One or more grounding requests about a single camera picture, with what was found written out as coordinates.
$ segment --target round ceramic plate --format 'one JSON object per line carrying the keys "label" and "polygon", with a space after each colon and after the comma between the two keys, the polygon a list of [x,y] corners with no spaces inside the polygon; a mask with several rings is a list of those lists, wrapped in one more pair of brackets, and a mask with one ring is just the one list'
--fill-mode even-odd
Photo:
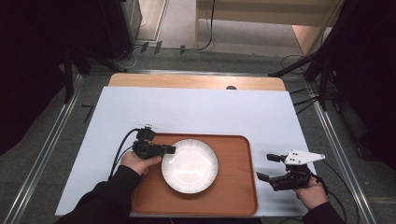
{"label": "round ceramic plate", "polygon": [[163,156],[163,178],[182,193],[198,193],[207,189],[218,174],[219,164],[213,149],[202,141],[184,139],[173,144],[175,154]]}

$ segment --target person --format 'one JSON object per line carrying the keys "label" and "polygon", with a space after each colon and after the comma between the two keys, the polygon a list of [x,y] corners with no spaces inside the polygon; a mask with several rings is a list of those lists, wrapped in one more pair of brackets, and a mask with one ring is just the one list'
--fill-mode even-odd
{"label": "person", "polygon": [[[141,160],[133,152],[126,152],[122,157],[117,172],[109,181],[100,182],[85,194],[76,208],[60,217],[55,224],[116,224],[128,221],[131,213],[131,194],[139,184],[141,175],[149,171],[151,165],[161,161],[161,157]],[[326,197],[321,183],[311,177],[306,188],[295,189],[298,198],[308,209],[303,217],[305,224],[345,223],[334,210]],[[206,218],[205,223],[261,223],[259,218]],[[135,218],[128,223],[204,223],[198,218]]]}

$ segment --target white tabletop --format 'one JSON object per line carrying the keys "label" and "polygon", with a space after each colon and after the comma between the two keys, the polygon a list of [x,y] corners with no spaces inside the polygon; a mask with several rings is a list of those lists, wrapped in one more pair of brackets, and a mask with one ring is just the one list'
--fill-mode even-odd
{"label": "white tabletop", "polygon": [[[284,175],[285,165],[268,161],[267,153],[308,151],[286,91],[104,87],[56,216],[72,211],[82,195],[107,180],[123,137],[133,128],[141,128],[137,122],[157,127],[156,133],[243,135],[250,143],[253,172],[271,177]],[[131,134],[124,148],[134,140],[135,134]],[[313,164],[308,166],[314,173]],[[259,202],[255,217],[306,213],[292,190],[273,191],[257,176],[255,182]]]}

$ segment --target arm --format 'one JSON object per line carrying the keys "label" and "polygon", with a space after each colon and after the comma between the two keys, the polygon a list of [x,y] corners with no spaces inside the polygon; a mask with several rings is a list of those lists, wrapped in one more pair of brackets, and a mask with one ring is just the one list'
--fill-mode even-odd
{"label": "arm", "polygon": [[76,208],[61,217],[56,224],[64,223],[121,223],[131,213],[131,194],[140,182],[140,176],[161,157],[140,160],[133,152],[122,157],[121,164],[111,178],[97,184],[85,194]]}
{"label": "arm", "polygon": [[329,203],[326,193],[321,183],[317,183],[311,177],[306,188],[296,189],[298,198],[308,209],[308,213],[303,217],[305,224],[344,224],[344,220],[338,215]]}

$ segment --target person's right arm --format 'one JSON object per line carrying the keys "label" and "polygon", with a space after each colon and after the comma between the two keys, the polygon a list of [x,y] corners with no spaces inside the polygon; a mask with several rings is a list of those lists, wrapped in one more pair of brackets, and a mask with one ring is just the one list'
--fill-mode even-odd
{"label": "person's right arm", "polygon": [[308,209],[303,217],[305,224],[345,224],[332,205],[329,203],[323,185],[311,177],[306,188],[296,189],[297,196]]}

